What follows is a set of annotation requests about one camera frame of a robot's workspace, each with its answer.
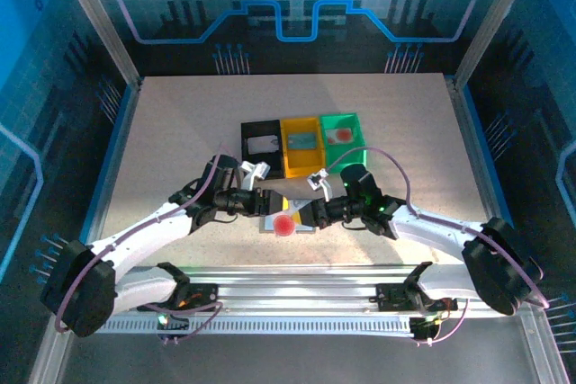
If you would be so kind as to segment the aluminium lower frame bar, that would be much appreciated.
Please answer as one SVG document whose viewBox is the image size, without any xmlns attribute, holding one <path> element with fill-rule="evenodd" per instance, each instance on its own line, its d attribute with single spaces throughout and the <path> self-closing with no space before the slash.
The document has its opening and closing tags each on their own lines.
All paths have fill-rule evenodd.
<svg viewBox="0 0 576 384">
<path fill-rule="evenodd" d="M 47 335 L 40 344 L 26 384 L 57 384 L 66 344 L 64 335 Z"/>
<path fill-rule="evenodd" d="M 571 384 L 559 349 L 543 312 L 529 309 L 520 314 L 528 350 L 539 384 Z"/>
</svg>

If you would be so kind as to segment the small black control board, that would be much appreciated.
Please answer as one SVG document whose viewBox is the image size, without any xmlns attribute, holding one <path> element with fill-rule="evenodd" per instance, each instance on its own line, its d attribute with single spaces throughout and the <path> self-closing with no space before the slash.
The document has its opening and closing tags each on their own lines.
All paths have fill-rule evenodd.
<svg viewBox="0 0 576 384">
<path fill-rule="evenodd" d="M 178 344 L 191 334 L 190 315 L 184 312 L 157 312 L 157 337 L 164 346 Z"/>
<path fill-rule="evenodd" d="M 439 317 L 411 317 L 409 330 L 413 335 L 413 341 L 417 345 L 435 344 L 440 339 L 442 323 L 443 320 Z"/>
</svg>

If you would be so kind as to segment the black plastic bin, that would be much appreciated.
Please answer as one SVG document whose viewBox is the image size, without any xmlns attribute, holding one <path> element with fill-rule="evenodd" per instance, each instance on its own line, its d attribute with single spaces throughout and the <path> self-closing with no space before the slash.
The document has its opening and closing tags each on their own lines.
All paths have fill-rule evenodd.
<svg viewBox="0 0 576 384">
<path fill-rule="evenodd" d="M 284 178 L 284 155 L 283 141 L 281 137 L 281 125 L 279 120 L 244 122 L 241 127 L 241 153 L 242 159 L 252 164 L 266 162 L 270 165 L 270 171 L 266 180 L 278 180 Z M 247 139 L 250 137 L 276 135 L 279 138 L 280 150 L 269 154 L 250 155 L 248 153 Z"/>
</svg>

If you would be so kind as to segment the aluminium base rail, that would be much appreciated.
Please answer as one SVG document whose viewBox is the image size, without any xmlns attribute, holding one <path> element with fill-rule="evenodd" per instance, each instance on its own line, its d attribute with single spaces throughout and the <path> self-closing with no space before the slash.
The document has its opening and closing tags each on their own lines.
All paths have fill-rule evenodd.
<svg viewBox="0 0 576 384">
<path fill-rule="evenodd" d="M 241 266 L 179 268 L 193 282 L 218 285 L 218 301 L 237 315 L 345 315 L 431 317 L 458 314 L 465 306 L 480 316 L 505 316 L 480 300 L 458 299 L 456 311 L 380 312 L 369 299 L 380 283 L 402 284 L 415 266 Z"/>
</svg>

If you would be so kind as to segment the yellow plastic bin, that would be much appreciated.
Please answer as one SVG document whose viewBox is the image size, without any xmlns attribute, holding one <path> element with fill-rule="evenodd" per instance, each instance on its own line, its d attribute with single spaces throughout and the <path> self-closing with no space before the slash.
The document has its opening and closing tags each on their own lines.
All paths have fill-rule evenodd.
<svg viewBox="0 0 576 384">
<path fill-rule="evenodd" d="M 283 141 L 283 169 L 285 178 L 306 177 L 325 166 L 325 146 L 318 117 L 280 119 Z M 289 134 L 314 132 L 317 148 L 312 150 L 290 150 L 287 148 Z"/>
</svg>

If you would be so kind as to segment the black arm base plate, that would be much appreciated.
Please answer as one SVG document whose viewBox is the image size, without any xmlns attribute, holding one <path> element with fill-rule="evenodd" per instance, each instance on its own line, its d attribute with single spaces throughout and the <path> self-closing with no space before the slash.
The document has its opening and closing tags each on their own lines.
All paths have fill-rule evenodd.
<svg viewBox="0 0 576 384">
<path fill-rule="evenodd" d="M 428 313 L 458 309 L 456 299 L 431 299 L 418 286 L 406 284 L 377 284 L 375 295 L 369 301 L 375 303 L 380 312 Z"/>
<path fill-rule="evenodd" d="M 186 283 L 178 285 L 166 302 L 166 308 L 176 311 L 213 311 L 218 300 L 218 285 Z"/>
</svg>

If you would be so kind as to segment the green plastic bin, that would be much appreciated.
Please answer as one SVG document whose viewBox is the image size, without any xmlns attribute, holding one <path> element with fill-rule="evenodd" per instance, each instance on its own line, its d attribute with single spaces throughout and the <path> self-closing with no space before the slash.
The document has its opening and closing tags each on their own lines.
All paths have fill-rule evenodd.
<svg viewBox="0 0 576 384">
<path fill-rule="evenodd" d="M 339 173 L 346 166 L 352 164 L 366 165 L 366 150 L 357 150 L 345 156 L 346 152 L 357 147 L 365 146 L 365 138 L 361 123 L 356 113 L 350 112 L 320 115 L 319 124 L 325 145 L 326 167 L 330 167 L 331 173 Z M 334 128 L 351 128 L 354 133 L 354 142 L 346 145 L 329 145 L 326 141 L 325 130 Z"/>
</svg>

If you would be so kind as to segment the blue table edge strip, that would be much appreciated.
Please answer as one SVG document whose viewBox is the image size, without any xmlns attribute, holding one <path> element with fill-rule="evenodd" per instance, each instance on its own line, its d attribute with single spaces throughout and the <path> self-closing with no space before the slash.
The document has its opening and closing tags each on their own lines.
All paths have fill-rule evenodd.
<svg viewBox="0 0 576 384">
<path fill-rule="evenodd" d="M 136 92 L 126 90 L 114 123 L 105 122 L 96 129 L 96 134 L 82 143 L 77 155 L 73 211 L 82 227 L 70 244 L 77 251 L 75 266 L 78 271 L 96 267 L 107 254 L 103 246 L 94 247 L 93 243 L 99 240 L 103 231 L 137 100 Z"/>
</svg>

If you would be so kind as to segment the white printed card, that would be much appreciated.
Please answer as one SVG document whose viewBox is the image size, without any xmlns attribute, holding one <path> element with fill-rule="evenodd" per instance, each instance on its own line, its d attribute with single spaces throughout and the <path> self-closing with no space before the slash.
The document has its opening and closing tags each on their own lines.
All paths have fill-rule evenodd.
<svg viewBox="0 0 576 384">
<path fill-rule="evenodd" d="M 279 138 L 276 135 L 250 137 L 247 150 L 250 155 L 275 153 L 280 150 Z"/>
</svg>

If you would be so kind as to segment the teal credit card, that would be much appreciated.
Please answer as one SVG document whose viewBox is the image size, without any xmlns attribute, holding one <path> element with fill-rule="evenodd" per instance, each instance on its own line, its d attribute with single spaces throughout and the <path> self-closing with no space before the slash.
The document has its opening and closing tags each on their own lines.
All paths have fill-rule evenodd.
<svg viewBox="0 0 576 384">
<path fill-rule="evenodd" d="M 314 132 L 289 134 L 287 148 L 290 150 L 312 150 L 317 148 L 317 136 Z"/>
</svg>

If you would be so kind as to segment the aluminium frame post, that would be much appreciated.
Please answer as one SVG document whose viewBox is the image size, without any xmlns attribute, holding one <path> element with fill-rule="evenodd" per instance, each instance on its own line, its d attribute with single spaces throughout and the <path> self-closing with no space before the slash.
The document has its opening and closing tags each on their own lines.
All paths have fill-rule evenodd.
<svg viewBox="0 0 576 384">
<path fill-rule="evenodd" d="M 127 86 L 132 90 L 140 89 L 140 74 L 131 60 L 120 35 L 105 11 L 101 0 L 77 0 L 93 25 L 112 62 L 119 70 Z"/>
<path fill-rule="evenodd" d="M 468 50 L 466 50 L 459 67 L 456 69 L 453 79 L 456 92 L 461 93 L 464 90 L 514 2 L 515 0 L 492 1 Z"/>
</svg>

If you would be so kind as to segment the aluminium side rail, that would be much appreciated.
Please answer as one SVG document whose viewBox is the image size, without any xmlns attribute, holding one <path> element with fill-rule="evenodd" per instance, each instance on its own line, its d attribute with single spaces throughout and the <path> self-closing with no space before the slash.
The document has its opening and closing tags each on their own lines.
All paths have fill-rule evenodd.
<svg viewBox="0 0 576 384">
<path fill-rule="evenodd" d="M 445 76 L 445 83 L 471 163 L 472 173 L 478 186 L 484 212 L 488 218 L 502 218 L 514 227 L 513 218 L 506 203 L 472 95 L 467 86 L 463 90 L 456 87 L 454 76 Z"/>
<path fill-rule="evenodd" d="M 78 238 L 85 246 L 90 246 L 92 242 L 100 239 L 103 233 L 104 222 L 106 221 L 139 97 L 140 89 L 132 90 L 129 87 L 126 88 L 122 96 L 120 110 L 112 128 L 112 135 L 110 136 L 97 177 L 85 222 Z"/>
</svg>

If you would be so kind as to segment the grey card holder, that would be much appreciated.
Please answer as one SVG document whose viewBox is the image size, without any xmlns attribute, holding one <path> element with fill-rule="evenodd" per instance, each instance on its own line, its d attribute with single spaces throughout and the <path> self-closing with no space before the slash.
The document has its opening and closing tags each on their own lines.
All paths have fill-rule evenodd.
<svg viewBox="0 0 576 384">
<path fill-rule="evenodd" d="M 292 211 L 291 217 L 293 217 L 293 208 L 292 208 L 292 202 L 293 202 L 293 201 L 311 201 L 311 200 L 308 200 L 308 199 L 298 199 L 298 200 L 289 200 L 288 202 L 285 201 L 285 202 L 283 203 L 284 206 L 290 206 L 290 208 L 291 208 L 291 211 Z M 273 231 L 273 220 L 274 220 L 274 218 L 264 218 L 264 217 L 261 217 L 261 218 L 260 218 L 260 222 L 259 222 L 259 231 L 260 231 L 261 233 L 275 234 L 274 231 Z M 296 230 L 295 230 L 295 232 L 293 233 L 293 235 L 294 235 L 294 234 L 311 234 L 311 233 L 314 233 L 315 230 L 316 230 L 316 228 L 307 228 L 307 227 L 298 228 L 298 227 L 296 226 Z"/>
</svg>

